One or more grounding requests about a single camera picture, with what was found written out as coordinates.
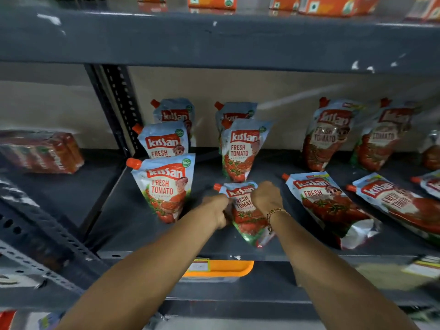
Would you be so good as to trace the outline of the person's right forearm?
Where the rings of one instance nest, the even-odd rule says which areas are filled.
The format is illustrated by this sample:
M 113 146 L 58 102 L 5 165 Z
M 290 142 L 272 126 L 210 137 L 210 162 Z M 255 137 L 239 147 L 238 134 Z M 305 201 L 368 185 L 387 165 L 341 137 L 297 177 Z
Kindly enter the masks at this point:
M 394 302 L 285 210 L 274 210 L 267 218 L 327 330 L 419 330 Z

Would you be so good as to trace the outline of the blue printed packet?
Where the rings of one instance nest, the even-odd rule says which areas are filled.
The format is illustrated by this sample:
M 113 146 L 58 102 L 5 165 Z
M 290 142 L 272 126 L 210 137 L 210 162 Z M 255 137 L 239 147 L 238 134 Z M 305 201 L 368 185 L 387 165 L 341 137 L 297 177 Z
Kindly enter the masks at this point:
M 38 330 L 55 330 L 64 315 L 64 311 L 48 313 L 38 320 Z

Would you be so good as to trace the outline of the small ketchup spout pouch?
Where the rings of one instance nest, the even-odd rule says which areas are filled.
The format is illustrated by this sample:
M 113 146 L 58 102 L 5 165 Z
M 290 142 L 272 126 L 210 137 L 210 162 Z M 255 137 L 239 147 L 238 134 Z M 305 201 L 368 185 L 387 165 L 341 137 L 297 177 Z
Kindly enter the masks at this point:
M 266 216 L 254 206 L 251 193 L 258 188 L 257 183 L 247 181 L 245 183 L 216 183 L 213 189 L 220 194 L 225 194 L 232 200 L 231 216 L 232 223 L 239 234 L 250 245 L 261 248 L 267 245 L 275 233 L 269 226 Z

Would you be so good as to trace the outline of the rows of ketchup pouches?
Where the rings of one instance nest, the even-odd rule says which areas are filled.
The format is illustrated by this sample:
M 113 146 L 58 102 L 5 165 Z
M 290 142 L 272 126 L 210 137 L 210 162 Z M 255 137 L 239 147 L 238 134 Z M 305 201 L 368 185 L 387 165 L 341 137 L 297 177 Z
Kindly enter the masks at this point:
M 149 159 L 129 158 L 126 165 L 147 203 L 165 223 L 177 222 L 189 197 L 195 169 L 195 154 L 188 152 L 190 120 L 178 120 L 191 105 L 184 99 L 151 104 L 162 113 L 162 122 L 133 126 Z M 383 113 L 375 129 L 365 134 L 357 147 L 360 164 L 377 171 L 392 153 L 393 144 L 410 128 L 414 105 L 393 108 L 381 100 Z M 290 192 L 302 203 L 316 223 L 335 237 L 341 249 L 355 249 L 380 232 L 381 222 L 359 208 L 325 171 L 329 160 L 347 139 L 358 111 L 355 102 L 319 102 L 305 136 L 301 154 L 307 173 L 283 174 Z M 254 118 L 256 103 L 216 102 L 223 172 L 232 183 L 245 183 L 272 122 Z M 348 185 L 368 203 L 395 219 L 426 241 L 440 246 L 440 202 L 400 188 L 379 174 L 371 174 Z

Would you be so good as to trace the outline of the wrapped pack of red cartons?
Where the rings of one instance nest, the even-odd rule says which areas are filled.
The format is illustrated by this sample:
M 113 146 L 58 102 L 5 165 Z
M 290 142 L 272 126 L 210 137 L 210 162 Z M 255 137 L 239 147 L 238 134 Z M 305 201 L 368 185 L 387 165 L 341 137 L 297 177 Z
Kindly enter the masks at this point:
M 74 174 L 85 160 L 69 132 L 0 130 L 0 154 L 33 173 Z

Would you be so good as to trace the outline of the dark grey metal shelf rack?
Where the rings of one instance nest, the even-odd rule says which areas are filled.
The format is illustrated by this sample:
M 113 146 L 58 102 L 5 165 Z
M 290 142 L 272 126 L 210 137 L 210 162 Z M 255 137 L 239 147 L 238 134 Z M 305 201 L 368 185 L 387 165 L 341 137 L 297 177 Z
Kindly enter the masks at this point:
M 257 103 L 276 123 L 250 173 L 281 187 L 285 207 L 320 229 L 281 181 L 303 172 L 299 149 L 318 99 L 366 105 L 328 172 L 345 184 L 381 98 L 415 101 L 414 128 L 381 171 L 419 190 L 412 175 L 425 133 L 440 123 L 440 25 L 398 16 L 351 19 L 269 13 L 269 0 L 207 14 L 186 0 L 154 9 L 134 0 L 0 0 L 0 130 L 72 132 L 85 164 L 72 175 L 15 167 L 0 154 L 0 311 L 65 311 L 105 270 L 171 225 L 149 208 L 125 161 L 143 158 L 135 123 L 152 122 L 150 99 L 195 106 L 195 178 L 187 212 L 224 183 L 214 101 Z

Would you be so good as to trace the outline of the red packet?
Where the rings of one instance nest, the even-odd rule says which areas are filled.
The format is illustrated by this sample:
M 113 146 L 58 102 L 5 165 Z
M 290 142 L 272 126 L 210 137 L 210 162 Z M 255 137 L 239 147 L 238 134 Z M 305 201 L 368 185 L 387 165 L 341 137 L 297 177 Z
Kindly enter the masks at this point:
M 16 310 L 0 311 L 0 330 L 11 330 Z

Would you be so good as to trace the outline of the person's left forearm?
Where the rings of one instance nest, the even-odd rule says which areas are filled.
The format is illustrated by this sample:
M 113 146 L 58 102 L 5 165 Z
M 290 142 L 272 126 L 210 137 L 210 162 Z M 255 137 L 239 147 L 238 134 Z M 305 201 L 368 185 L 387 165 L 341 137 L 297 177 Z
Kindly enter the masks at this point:
M 142 330 L 217 230 L 202 205 L 104 273 L 55 330 Z

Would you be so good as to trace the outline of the orange shelf label holder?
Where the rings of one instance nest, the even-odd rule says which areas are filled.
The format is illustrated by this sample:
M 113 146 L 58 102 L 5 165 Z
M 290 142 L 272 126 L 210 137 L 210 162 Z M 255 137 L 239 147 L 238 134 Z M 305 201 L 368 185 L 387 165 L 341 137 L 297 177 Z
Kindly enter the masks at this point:
M 187 271 L 184 279 L 220 279 L 241 278 L 248 275 L 254 267 L 254 261 L 241 260 L 210 260 L 208 258 L 196 258 Z

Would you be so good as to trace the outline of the person's left hand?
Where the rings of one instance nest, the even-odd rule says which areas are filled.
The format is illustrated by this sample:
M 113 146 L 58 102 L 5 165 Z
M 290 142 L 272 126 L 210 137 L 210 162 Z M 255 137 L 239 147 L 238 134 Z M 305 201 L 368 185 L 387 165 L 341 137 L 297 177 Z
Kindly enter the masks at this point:
M 219 214 L 220 214 L 219 196 L 226 196 L 226 195 L 216 194 L 213 196 L 206 196 L 203 198 L 201 203 L 207 216 L 209 218 L 213 218 L 213 220 L 215 221 L 217 230 L 219 229 Z

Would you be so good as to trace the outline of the person's right hand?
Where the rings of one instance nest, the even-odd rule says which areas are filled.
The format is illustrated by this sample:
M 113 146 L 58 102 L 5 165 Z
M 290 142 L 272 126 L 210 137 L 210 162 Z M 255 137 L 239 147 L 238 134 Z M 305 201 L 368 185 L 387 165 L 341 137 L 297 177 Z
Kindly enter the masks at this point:
M 258 184 L 251 194 L 253 205 L 261 211 L 264 216 L 274 210 L 283 210 L 283 199 L 278 187 L 271 181 L 264 181 Z

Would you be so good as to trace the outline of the white yellow shelf label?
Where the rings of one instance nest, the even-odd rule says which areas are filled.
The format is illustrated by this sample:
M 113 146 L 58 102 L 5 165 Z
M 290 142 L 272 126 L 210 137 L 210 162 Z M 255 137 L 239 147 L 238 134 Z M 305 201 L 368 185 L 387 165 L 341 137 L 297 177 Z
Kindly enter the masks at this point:
M 425 278 L 440 278 L 440 257 L 423 256 L 402 269 L 402 272 Z

